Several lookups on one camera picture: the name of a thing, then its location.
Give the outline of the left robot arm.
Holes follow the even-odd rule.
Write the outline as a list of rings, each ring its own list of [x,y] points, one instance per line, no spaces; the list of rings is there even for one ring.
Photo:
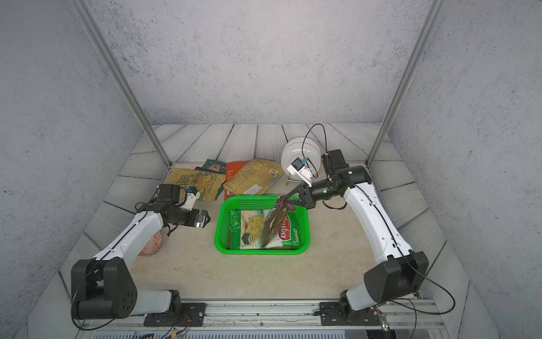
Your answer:
[[[125,319],[129,316],[178,317],[182,304],[176,290],[140,290],[130,268],[152,238],[166,228],[204,228],[206,210],[194,204],[200,192],[194,186],[160,184],[148,202],[139,202],[128,226],[93,258],[77,261],[71,270],[73,320]]]

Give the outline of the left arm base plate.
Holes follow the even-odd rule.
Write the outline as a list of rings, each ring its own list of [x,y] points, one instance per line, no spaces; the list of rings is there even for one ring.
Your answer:
[[[201,327],[206,315],[206,303],[182,302],[175,304],[164,313],[147,314],[145,327]]]

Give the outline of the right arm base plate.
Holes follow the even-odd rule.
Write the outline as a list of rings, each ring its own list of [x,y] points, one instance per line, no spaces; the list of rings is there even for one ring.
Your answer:
[[[378,315],[366,310],[354,312],[341,302],[321,302],[313,312],[322,326],[380,326]]]

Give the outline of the green white chips bag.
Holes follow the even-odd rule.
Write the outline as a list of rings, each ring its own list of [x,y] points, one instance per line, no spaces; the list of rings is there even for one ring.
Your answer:
[[[266,217],[271,210],[233,210],[230,213],[228,250],[286,250],[298,249],[301,245],[299,227],[286,217],[269,242],[263,245],[263,230]]]

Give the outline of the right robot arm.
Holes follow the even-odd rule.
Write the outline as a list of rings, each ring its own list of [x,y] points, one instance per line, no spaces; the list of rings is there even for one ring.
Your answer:
[[[326,178],[313,182],[307,159],[296,158],[291,162],[288,172],[304,181],[290,193],[299,196],[292,203],[311,209],[318,201],[341,196],[361,223],[376,262],[375,267],[365,272],[361,285],[341,293],[342,313],[372,309],[417,292],[425,279],[429,260],[422,251],[415,252],[399,234],[366,168],[347,164],[339,150],[325,153],[323,166]]]

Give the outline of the sour cream onion chips bag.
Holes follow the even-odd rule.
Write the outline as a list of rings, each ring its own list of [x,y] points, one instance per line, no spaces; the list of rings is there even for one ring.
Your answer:
[[[225,183],[226,175],[196,169],[175,168],[165,179],[165,184],[195,187],[200,192],[199,201],[213,202]]]

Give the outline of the brown Kettle chips bag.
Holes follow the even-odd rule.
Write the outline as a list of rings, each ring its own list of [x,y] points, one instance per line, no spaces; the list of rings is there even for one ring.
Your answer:
[[[267,247],[267,245],[270,243],[272,238],[278,233],[280,226],[285,221],[287,215],[289,212],[294,212],[298,207],[303,208],[300,206],[294,206],[292,205],[292,192],[293,190],[303,190],[304,191],[304,198],[305,198],[305,204],[306,207],[304,209],[307,209],[308,204],[306,202],[307,198],[307,189],[309,188],[306,184],[300,184],[296,188],[292,189],[289,193],[280,196],[276,203],[274,208],[269,213],[268,217],[266,217],[262,235],[261,235],[261,242],[262,247]]]

